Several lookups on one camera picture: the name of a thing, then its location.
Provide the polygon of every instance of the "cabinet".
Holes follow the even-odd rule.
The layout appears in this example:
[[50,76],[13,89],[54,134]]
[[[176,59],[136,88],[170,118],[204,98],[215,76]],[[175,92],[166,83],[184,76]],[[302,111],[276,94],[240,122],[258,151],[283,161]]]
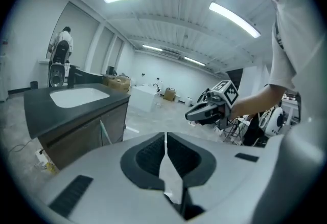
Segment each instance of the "cabinet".
[[48,144],[47,154],[62,169],[89,151],[102,146],[100,118],[96,118],[75,131]]
[[[101,121],[112,143],[123,140],[127,106],[128,103],[123,104],[101,116]],[[109,145],[109,141],[104,134],[102,134],[102,144],[103,146]]]

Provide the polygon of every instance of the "cable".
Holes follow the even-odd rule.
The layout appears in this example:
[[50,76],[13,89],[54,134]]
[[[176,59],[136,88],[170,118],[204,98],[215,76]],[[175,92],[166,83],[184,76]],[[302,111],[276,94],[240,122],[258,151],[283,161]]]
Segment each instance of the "cable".
[[[27,144],[29,144],[31,141],[33,141],[33,140],[29,140],[29,141],[27,141],[26,144],[18,144],[18,145],[16,145],[16,146],[14,146],[13,148],[11,148],[11,149],[9,150],[9,152],[8,152],[7,159],[9,158],[9,155],[10,155],[10,153],[11,153],[12,151],[14,151],[14,152],[20,152],[20,151],[21,151],[22,149],[24,149],[24,148],[27,146]],[[19,147],[19,146],[22,146],[22,148],[19,149],[19,150],[14,150],[14,148]]]

